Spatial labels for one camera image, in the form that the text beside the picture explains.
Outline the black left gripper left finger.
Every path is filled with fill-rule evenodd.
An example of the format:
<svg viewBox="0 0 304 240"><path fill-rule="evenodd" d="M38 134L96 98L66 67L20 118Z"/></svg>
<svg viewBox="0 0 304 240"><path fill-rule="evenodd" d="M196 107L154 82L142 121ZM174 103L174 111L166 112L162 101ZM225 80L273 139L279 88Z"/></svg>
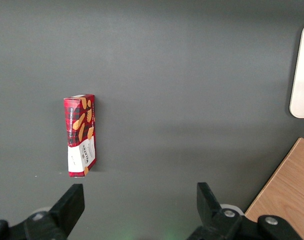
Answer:
<svg viewBox="0 0 304 240"><path fill-rule="evenodd" d="M85 209L82 184L73 184L49 209L40 209L17 225L0 219L0 240L66 240Z"/></svg>

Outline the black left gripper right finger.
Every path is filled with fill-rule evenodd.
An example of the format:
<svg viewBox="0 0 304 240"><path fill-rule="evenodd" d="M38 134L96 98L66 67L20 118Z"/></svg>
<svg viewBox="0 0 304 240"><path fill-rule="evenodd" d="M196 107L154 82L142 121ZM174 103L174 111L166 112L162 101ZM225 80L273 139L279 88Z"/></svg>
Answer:
<svg viewBox="0 0 304 240"><path fill-rule="evenodd" d="M283 218L261 215L257 222L236 210L222 208L209 185L197 184L197 210L202 225L189 240L299 240L301 236Z"/></svg>

